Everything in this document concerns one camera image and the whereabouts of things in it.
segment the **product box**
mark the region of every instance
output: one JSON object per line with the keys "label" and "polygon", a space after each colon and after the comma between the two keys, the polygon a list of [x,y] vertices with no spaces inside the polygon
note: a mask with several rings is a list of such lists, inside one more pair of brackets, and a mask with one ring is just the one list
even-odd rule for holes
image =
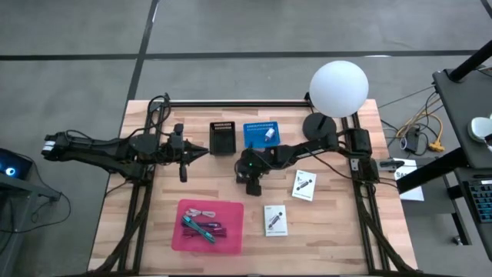
{"label": "product box", "polygon": [[298,170],[295,175],[292,196],[303,200],[313,201],[316,174]]}
{"label": "product box", "polygon": [[288,234],[285,205],[266,205],[264,207],[264,230],[266,236]]}

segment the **black robotic arm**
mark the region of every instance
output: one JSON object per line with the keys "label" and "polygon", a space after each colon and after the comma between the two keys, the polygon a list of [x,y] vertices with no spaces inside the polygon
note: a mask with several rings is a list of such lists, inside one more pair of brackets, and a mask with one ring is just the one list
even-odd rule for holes
{"label": "black robotic arm", "polygon": [[79,161],[119,173],[128,181],[144,178],[145,166],[180,164],[180,178],[187,181],[186,165],[208,153],[208,149],[183,141],[183,125],[176,124],[166,143],[155,134],[144,133],[109,141],[69,135],[70,131],[46,135],[42,154],[56,162]]}
{"label": "black robotic arm", "polygon": [[[338,137],[348,135],[347,148],[341,147]],[[266,148],[263,152],[245,149],[234,165],[236,182],[246,184],[246,193],[260,196],[259,178],[270,170],[281,170],[295,164],[299,159],[323,152],[338,152],[351,159],[359,159],[360,180],[379,181],[376,162],[371,159],[372,148],[369,132],[361,128],[350,128],[323,138],[303,142],[298,145],[279,145]]]}

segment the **black container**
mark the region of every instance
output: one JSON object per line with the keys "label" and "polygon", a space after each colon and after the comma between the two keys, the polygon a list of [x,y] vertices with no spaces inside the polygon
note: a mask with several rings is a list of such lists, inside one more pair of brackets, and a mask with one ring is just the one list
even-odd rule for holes
{"label": "black container", "polygon": [[233,155],[234,153],[236,153],[235,123],[210,123],[210,154]]}

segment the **blue container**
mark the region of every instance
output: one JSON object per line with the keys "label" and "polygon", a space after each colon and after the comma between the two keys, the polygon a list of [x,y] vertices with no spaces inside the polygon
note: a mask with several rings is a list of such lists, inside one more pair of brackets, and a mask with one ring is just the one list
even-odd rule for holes
{"label": "blue container", "polygon": [[[267,142],[264,140],[264,135],[268,132],[268,129],[275,130],[274,136]],[[244,133],[244,147],[252,148],[267,148],[280,144],[280,132],[278,131],[277,122],[258,122],[247,123],[243,125]]]}

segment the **pink tray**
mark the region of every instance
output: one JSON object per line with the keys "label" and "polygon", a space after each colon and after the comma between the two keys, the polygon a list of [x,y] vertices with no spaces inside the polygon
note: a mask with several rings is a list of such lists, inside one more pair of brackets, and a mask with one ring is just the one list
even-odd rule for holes
{"label": "pink tray", "polygon": [[[191,219],[195,222],[220,222],[222,227],[227,228],[227,238],[216,237],[215,244],[211,244],[201,236],[184,237],[181,218],[189,208],[215,212],[214,218],[199,215]],[[178,203],[171,247],[175,251],[240,254],[243,242],[243,218],[242,203],[182,199]]]}

